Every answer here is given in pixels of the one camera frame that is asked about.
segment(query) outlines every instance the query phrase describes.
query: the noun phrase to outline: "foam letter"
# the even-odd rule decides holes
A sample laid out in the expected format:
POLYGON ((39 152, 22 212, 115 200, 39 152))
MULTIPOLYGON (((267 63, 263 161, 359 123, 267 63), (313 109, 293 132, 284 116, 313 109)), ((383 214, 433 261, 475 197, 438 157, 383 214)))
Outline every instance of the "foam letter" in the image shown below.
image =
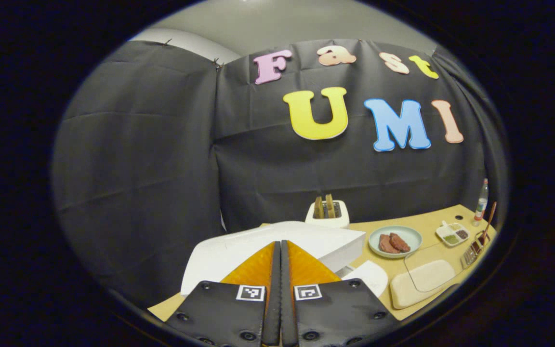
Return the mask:
POLYGON ((284 102, 291 110, 291 125, 297 135, 308 140, 324 140, 334 138, 343 133, 348 126, 348 114, 344 104, 346 89, 342 87, 330 87, 321 90, 321 94, 328 97, 331 105, 333 119, 326 124, 319 124, 312 117, 310 100, 314 92, 301 90, 284 95, 284 102))
POLYGON ((381 59, 385 61, 385 65, 391 70, 405 75, 410 72, 407 66, 401 62, 401 59, 398 58, 397 55, 386 52, 381 52, 379 55, 381 56, 381 59))
POLYGON ((318 62, 324 66, 332 66, 340 63, 350 64, 355 62, 357 57, 350 54, 348 49, 342 46, 326 46, 317 51, 318 62))
POLYGON ((374 149, 378 152, 393 151, 395 143, 389 139, 391 132, 399 147, 406 147, 408 132, 410 132, 410 148, 429 148, 430 143, 421 119, 421 105, 413 100, 404 100, 401 104, 401 113, 398 116, 389 104, 382 99, 368 99, 363 105, 372 110, 376 123, 378 140, 374 149))
POLYGON ((292 57, 292 52, 288 49, 284 49, 283 51, 254 58, 254 62, 258 65, 258 78, 256 79, 256 84, 261 85, 263 83, 279 80, 282 74, 276 72, 275 68, 277 67, 280 71, 286 68, 286 59, 284 59, 284 57, 292 57))
POLYGON ((445 140, 449 143, 460 143, 464 141, 464 135, 458 129, 458 125, 455 123, 455 118, 451 113, 451 104, 444 100, 434 100, 432 101, 432 106, 438 109, 440 112, 440 117, 445 124, 445 140))
POLYGON ((418 55, 413 55, 412 57, 408 57, 410 61, 413 61, 417 66, 421 69, 422 73, 425 73, 425 76, 430 77, 431 79, 438 79, 438 73, 430 70, 429 66, 430 63, 426 62, 425 60, 421 59, 418 55))

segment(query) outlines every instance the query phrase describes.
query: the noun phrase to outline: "chopsticks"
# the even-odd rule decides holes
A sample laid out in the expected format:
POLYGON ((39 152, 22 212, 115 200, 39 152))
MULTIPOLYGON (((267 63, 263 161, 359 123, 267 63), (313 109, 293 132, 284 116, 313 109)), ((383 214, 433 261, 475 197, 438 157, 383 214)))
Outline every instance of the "chopsticks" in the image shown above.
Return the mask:
POLYGON ((491 220, 494 218, 494 212, 496 211, 496 202, 491 205, 491 212, 489 213, 489 220, 487 221, 487 227, 485 227, 485 231, 483 232, 483 241, 481 241, 481 246, 485 245, 485 237, 487 236, 487 229, 489 229, 489 225, 491 224, 491 220))

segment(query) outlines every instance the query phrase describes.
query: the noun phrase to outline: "yellow letter u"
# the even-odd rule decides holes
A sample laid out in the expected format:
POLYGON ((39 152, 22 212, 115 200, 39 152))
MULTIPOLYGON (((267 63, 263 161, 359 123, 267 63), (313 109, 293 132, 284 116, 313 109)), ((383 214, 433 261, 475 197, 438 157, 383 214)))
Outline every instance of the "yellow letter u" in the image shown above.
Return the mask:
POLYGON ((308 140, 324 140, 334 138, 343 133, 348 126, 348 114, 344 105, 344 94, 346 89, 342 87, 324 88, 320 92, 328 97, 333 113, 333 119, 326 124, 319 124, 314 121, 312 116, 312 106, 310 100, 314 97, 314 92, 301 90, 284 95, 286 102, 291 109, 291 125, 297 135, 308 140))

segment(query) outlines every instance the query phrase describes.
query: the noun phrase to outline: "ceiling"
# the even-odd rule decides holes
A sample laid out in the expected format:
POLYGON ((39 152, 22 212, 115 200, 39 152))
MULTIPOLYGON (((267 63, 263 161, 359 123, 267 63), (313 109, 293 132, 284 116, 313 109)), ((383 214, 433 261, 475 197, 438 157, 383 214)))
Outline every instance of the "ceiling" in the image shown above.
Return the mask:
POLYGON ((386 42, 429 55, 437 46, 403 22, 354 0, 206 0, 148 29, 158 28, 197 35, 239 56, 328 38, 386 42))

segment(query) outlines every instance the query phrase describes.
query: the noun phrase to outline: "blue letter m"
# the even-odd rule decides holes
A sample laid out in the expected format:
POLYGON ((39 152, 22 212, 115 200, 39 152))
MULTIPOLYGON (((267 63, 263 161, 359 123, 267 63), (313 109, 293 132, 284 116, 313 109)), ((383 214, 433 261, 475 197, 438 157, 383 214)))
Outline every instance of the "blue letter m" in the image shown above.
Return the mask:
POLYGON ((429 148, 430 143, 425 127, 421 119, 421 105, 413 100, 404 100, 401 104, 401 113, 398 116, 389 104, 382 99, 368 99, 363 105, 372 110, 376 122, 376 134, 378 140, 374 143, 374 149, 378 152, 393 151, 395 143, 390 140, 391 132, 399 147, 406 147, 408 132, 410 141, 408 145, 413 149, 429 148))

